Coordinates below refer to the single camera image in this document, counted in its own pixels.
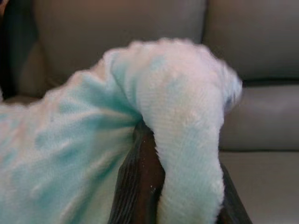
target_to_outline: blanket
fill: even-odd
[[[135,125],[154,132],[165,182],[160,224],[212,224],[236,73],[204,45],[133,42],[29,106],[0,104],[0,223],[105,224]]]

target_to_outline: sofa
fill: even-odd
[[[207,45],[244,83],[220,160],[254,224],[299,223],[299,2],[10,0],[0,31],[7,104],[29,104],[132,40]]]

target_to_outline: fluffy blanket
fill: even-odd
[[[158,223],[214,223],[219,131],[241,89],[205,46],[162,39],[109,50],[39,102],[1,104],[0,223],[107,223],[141,119],[166,172]]]

